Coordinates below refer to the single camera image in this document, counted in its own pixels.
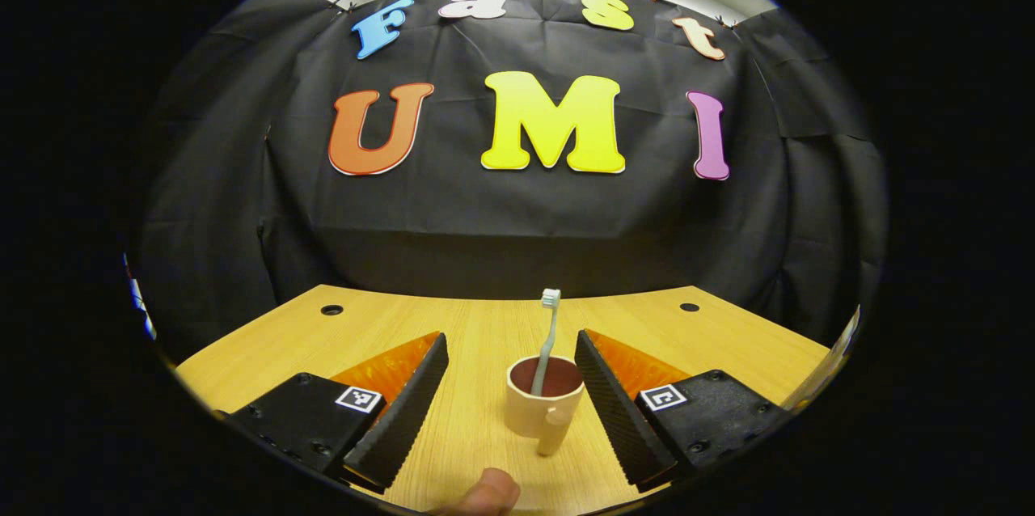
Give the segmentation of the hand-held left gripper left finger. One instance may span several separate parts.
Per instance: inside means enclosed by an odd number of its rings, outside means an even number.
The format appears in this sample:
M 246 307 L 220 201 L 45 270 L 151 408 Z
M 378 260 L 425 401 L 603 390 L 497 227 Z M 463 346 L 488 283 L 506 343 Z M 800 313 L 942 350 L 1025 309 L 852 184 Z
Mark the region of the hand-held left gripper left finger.
M 303 467 L 384 493 L 409 456 L 449 364 L 446 336 L 431 332 L 332 380 L 296 373 L 226 419 Z

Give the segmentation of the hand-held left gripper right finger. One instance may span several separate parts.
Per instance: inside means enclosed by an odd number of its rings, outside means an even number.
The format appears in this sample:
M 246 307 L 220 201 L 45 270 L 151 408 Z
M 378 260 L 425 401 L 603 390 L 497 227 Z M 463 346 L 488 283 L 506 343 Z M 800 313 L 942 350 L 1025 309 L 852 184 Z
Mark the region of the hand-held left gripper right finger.
M 611 449 L 641 493 L 713 467 L 790 416 L 724 370 L 688 375 L 592 329 L 579 331 L 574 361 Z

